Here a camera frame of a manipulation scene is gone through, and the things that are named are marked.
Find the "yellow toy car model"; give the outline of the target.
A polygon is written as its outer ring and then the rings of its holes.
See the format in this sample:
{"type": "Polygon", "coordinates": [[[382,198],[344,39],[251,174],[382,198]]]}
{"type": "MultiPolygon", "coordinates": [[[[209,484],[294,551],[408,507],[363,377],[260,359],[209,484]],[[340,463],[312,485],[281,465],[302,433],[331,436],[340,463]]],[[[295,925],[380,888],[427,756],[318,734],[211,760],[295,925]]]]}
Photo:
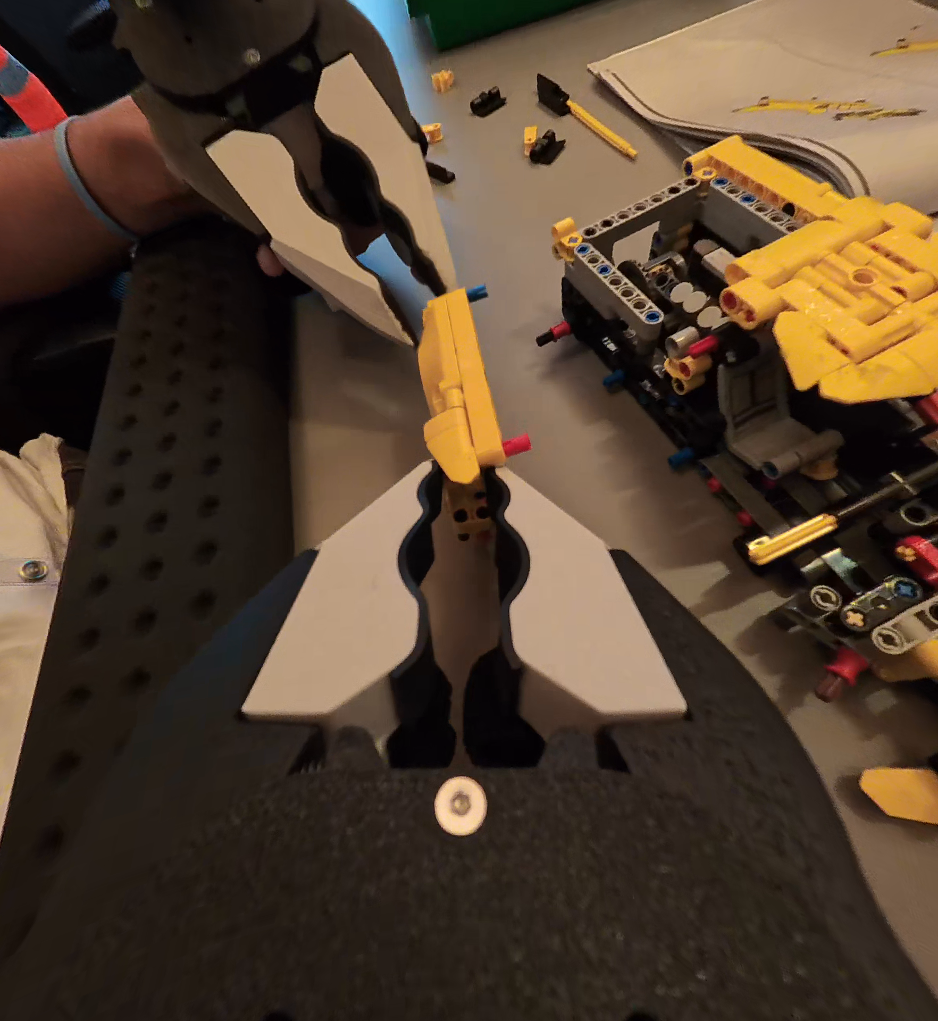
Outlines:
{"type": "MultiPolygon", "coordinates": [[[[740,523],[733,546],[830,651],[816,694],[871,674],[938,702],[938,228],[731,136],[604,218],[552,226],[561,317],[740,523]]],[[[859,778],[938,826],[938,752],[859,778]]]]}

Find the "yellow beam assembly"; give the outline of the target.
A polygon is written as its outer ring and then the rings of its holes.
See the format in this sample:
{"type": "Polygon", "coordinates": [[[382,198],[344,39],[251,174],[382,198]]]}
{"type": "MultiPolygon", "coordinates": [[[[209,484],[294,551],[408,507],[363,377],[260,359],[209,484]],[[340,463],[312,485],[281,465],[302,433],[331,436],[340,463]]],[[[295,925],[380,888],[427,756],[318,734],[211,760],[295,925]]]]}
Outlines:
{"type": "Polygon", "coordinates": [[[527,434],[501,434],[471,310],[487,295],[484,287],[462,288],[431,300],[417,349],[428,453],[450,482],[464,486],[531,449],[527,434]]]}

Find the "orange traffic cone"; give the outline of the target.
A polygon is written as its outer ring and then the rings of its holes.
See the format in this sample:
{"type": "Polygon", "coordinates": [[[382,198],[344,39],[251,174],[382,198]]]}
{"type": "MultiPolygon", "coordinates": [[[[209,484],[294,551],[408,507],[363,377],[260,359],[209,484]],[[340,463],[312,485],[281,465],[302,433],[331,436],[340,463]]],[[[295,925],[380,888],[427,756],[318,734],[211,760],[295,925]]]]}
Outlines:
{"type": "Polygon", "coordinates": [[[0,44],[0,99],[32,134],[67,121],[67,113],[38,77],[0,44]]]}

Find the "black-tipped yellow tool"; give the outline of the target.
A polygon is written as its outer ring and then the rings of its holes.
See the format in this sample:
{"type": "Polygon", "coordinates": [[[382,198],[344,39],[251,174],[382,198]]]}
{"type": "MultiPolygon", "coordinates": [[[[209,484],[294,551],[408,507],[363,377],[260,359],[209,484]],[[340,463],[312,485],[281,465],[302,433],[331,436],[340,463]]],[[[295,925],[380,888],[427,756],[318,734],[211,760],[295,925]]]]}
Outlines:
{"type": "Polygon", "coordinates": [[[591,134],[601,139],[628,160],[637,160],[639,155],[637,149],[603,124],[603,121],[599,121],[588,110],[585,110],[570,97],[567,91],[542,72],[537,74],[537,96],[539,105],[553,116],[557,116],[558,118],[571,116],[576,121],[584,125],[591,134]]]}

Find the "grey desk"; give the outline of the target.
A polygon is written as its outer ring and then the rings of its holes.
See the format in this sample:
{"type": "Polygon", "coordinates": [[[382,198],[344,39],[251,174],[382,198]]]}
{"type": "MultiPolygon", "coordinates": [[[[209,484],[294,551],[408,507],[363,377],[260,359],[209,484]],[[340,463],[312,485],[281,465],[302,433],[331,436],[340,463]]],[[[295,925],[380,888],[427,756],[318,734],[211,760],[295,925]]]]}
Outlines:
{"type": "Polygon", "coordinates": [[[814,760],[854,842],[875,900],[938,996],[938,828],[886,818],[858,787],[868,768],[909,766],[938,750],[938,709],[906,688],[861,681],[833,704],[814,697],[822,657],[766,616],[782,600],[732,549],[735,519],[701,479],[673,472],[671,445],[638,403],[610,394],[605,371],[574,341],[540,349],[560,319],[561,265],[550,230],[587,224],[677,178],[682,153],[635,121],[588,72],[590,62],[709,19],[739,2],[597,2],[438,54],[405,2],[357,2],[386,39],[419,121],[440,121],[434,158],[453,171],[437,191],[461,284],[487,285],[474,305],[501,427],[527,433],[521,478],[611,546],[625,549],[701,619],[757,678],[814,760]],[[448,69],[454,87],[433,91],[448,69]],[[638,150],[630,161],[571,116],[539,105],[537,74],[638,150]],[[485,119],[470,101],[498,86],[506,105],[485,119]],[[523,132],[566,140],[551,165],[531,163],[523,132]]]}

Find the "pale blue wristband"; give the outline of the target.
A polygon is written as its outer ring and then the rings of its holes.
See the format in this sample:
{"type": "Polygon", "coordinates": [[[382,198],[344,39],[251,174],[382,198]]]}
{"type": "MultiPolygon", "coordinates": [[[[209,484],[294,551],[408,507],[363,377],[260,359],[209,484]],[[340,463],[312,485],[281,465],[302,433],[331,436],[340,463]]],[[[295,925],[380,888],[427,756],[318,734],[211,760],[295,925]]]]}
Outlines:
{"type": "Polygon", "coordinates": [[[54,153],[58,167],[75,192],[84,210],[96,223],[99,223],[106,232],[109,232],[130,246],[135,246],[139,243],[139,236],[128,230],[118,220],[111,216],[97,201],[77,166],[69,139],[70,128],[77,120],[76,116],[66,116],[54,127],[54,153]]]}

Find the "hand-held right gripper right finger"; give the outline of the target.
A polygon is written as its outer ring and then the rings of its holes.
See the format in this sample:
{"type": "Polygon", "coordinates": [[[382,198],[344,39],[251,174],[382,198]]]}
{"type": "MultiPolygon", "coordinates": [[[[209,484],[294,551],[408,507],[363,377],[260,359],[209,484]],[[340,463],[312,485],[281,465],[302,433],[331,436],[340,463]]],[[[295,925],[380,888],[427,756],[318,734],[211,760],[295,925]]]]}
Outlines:
{"type": "Polygon", "coordinates": [[[531,768],[565,732],[682,719],[688,704],[621,571],[632,560],[507,467],[488,472],[487,493],[499,632],[468,673],[472,765],[531,768]]]}

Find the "open instruction booklet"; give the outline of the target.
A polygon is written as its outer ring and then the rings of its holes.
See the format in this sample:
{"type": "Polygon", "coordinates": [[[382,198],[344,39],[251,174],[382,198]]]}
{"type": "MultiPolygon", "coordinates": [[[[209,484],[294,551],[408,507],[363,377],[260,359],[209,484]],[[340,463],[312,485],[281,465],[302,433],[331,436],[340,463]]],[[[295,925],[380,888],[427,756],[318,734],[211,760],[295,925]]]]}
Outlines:
{"type": "Polygon", "coordinates": [[[938,214],[938,8],[751,2],[590,63],[656,127],[732,135],[848,196],[938,214]]]}

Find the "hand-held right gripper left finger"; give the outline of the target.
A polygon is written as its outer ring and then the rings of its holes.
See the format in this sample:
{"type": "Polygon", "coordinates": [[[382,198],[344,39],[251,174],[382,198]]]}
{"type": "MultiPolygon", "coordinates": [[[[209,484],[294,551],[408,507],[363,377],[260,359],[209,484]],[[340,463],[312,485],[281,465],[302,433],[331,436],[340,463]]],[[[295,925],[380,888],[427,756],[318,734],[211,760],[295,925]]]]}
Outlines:
{"type": "Polygon", "coordinates": [[[451,686],[422,584],[434,563],[442,474],[424,461],[311,550],[241,707],[250,721],[364,730],[391,767],[450,765],[451,686]]]}

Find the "person's left forearm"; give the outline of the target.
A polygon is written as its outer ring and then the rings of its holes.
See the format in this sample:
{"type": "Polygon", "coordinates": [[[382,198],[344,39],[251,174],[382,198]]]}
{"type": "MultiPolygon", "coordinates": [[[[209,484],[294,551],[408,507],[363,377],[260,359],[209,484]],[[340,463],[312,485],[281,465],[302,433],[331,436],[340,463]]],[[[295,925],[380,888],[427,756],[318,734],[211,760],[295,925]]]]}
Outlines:
{"type": "Polygon", "coordinates": [[[0,308],[63,290],[135,242],[80,181],[69,127],[0,139],[0,308]]]}

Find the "person's left hand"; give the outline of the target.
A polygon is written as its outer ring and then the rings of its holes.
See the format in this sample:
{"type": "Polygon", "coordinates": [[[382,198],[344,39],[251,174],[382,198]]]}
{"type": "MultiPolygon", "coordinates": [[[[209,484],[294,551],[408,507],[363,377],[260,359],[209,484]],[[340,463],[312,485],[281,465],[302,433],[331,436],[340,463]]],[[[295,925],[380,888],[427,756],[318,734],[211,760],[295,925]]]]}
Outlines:
{"type": "MultiPolygon", "coordinates": [[[[106,211],[139,236],[217,211],[165,159],[135,100],[130,97],[80,116],[69,139],[85,183],[106,211]]],[[[107,268],[132,247],[80,210],[67,215],[75,274],[107,268]]]]}

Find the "green storage bin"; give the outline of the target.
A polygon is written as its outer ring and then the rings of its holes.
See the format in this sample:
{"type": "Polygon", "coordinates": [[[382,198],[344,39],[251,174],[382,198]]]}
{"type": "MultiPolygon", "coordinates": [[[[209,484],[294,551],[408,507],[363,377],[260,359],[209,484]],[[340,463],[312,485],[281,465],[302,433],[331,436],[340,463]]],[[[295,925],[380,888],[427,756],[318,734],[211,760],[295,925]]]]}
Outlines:
{"type": "Polygon", "coordinates": [[[590,1],[407,1],[409,19],[419,19],[440,52],[550,19],[590,1]]]}

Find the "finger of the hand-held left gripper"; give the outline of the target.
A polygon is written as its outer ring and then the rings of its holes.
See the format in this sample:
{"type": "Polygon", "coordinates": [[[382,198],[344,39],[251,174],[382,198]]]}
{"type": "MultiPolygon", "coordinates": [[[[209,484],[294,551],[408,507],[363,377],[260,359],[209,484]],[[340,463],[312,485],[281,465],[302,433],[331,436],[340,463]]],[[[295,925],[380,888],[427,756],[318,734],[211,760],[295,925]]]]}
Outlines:
{"type": "Polygon", "coordinates": [[[309,198],[327,224],[319,240],[305,230],[301,277],[325,297],[389,297],[386,284],[359,262],[385,236],[412,275],[435,296],[458,288],[448,237],[437,211],[426,138],[411,116],[392,60],[373,79],[356,55],[325,62],[303,50],[316,78],[312,117],[320,142],[320,185],[309,198]]]}
{"type": "Polygon", "coordinates": [[[227,182],[258,220],[278,261],[334,311],[399,344],[413,332],[376,274],[349,251],[340,227],[315,211],[297,183],[295,161],[271,135],[233,130],[207,146],[227,182]]]}

